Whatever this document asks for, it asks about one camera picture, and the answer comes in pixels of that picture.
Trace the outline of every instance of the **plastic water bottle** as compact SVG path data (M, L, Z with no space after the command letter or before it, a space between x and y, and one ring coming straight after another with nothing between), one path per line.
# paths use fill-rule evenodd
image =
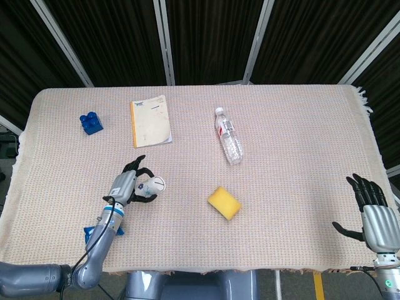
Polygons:
M226 158L230 164L238 164L242 161L243 149L236 135L235 127L222 107L215 110L215 115L215 128L224 148Z

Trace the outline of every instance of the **black cable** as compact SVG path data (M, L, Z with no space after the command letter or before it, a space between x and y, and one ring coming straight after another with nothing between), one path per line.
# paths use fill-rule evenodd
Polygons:
M60 300L63 300L63 296L64 296L64 288L65 288L65 286L62 286L62 288L61 288L61 292L60 292Z
M93 247L98 243L98 241L101 239L101 237L103 236L103 234L106 232L106 229L108 228L110 222L111 222L111 218L113 216L114 213L114 209L115 209L115 199L112 196L108 196L112 199L112 209L111 209L111 213L110 213L110 217L107 220L107 223L104 227L104 229L101 231L101 234L99 235L99 237L95 240L95 242L93 243L93 245L85 252L85 254L82 255L82 257L77 261L77 263L72 267L71 269L71 275L74 275L74 271L76 269L76 267L78 267L78 265L81 263L81 261L89 254L89 252L93 249ZM64 288L65 286L63 285L61 288L61 292L60 292L60 300L63 300L63 294L64 294Z
M100 284L98 284L98 286L108 296L108 298L110 298L111 300L114 300L114 298L111 297L111 295Z
M379 293L380 293L381 296L382 296L381 288L379 287L379 284L376 282L375 278L374 278L371 274L369 274L368 271L365 271L365 270L362 270L362 271L363 271L365 274L367 274L367 275L374 281L374 284L376 285L377 290L379 291Z

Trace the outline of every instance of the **floor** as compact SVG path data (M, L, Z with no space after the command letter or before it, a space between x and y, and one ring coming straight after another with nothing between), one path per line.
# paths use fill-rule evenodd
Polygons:
M12 165L15 159L0 159L0 168L6 175L6 179L0 182L0 213L6 198L9 181L12 173ZM260 299L275 299L274 272L271 270L258 271L258 283ZM104 273L101 279L101 286L116 299L124 288L126 275L117 276ZM326 300L376 300L380 299L378 290L369 277L362 273L341 274L323 273L322 285L324 298ZM284 300L308 300L316 299L314 277L311 272L281 272L281 290ZM25 297L14 299L30 300L56 300L59 299L58 293L47 296ZM98 287L90 291L77 291L73 288L66 289L64 299L109 299Z

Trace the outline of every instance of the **robot finger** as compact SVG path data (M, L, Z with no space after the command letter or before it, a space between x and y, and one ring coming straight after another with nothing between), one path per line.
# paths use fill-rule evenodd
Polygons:
M343 234L344 236L347 236L348 238L356 239L360 242L365 241L362 232L344 229L338 222L332 222L332 225L339 233Z
M156 194L151 195L150 197L143 197L143 196L135 195L133 202L148 203L148 202L153 201L153 200L156 199L156 198L157 198L157 195L156 195Z
M378 197L378 192L375 190L373 183L374 182L372 181L369 182L369 188L371 189L371 194L372 194L372 201L376 205L384 205L383 202L381 201L381 198Z
M135 170L137 171L140 165L140 162L146 157L146 155L141 155L137 159L135 159L133 162L130 162L125 166L125 168L122 170L122 173Z
M355 181L353 178L351 177L346 177L346 180L348 181L348 183L352 186L352 189L354 191L354 194L356 196L356 201L358 204L358 208L361 212L364 211L363 206L366 205L365 200L364 200L364 196L359 188L359 185L357 183L357 181Z
M150 178L154 177L153 172L151 172L146 167L142 167L141 169L138 169L137 172L136 172L136 177L142 176L143 174L147 174Z
M386 198L385 195L383 194L383 191L381 189L380 186L378 186L375 182L370 181L371 183L371 187L373 188L375 195L377 197L377 201L379 203L379 205L383 205L383 206L388 206L388 203L386 202Z
M362 178L361 176L358 176L357 174L353 174L353 177L358 183L358 186L360 188L360 193L364 198L365 205L372 205L373 201L368 193L368 188L364 182L365 179Z

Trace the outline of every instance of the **blue ring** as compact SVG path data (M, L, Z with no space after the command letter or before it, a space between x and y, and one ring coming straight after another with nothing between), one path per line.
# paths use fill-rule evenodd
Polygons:
M112 207L109 207L109 206L106 206L106 207L104 208L104 210L105 210L105 211L112 211L113 208L112 208ZM122 217L124 216L124 213L123 213L122 211L120 211L118 208L114 208L114 212L120 214Z

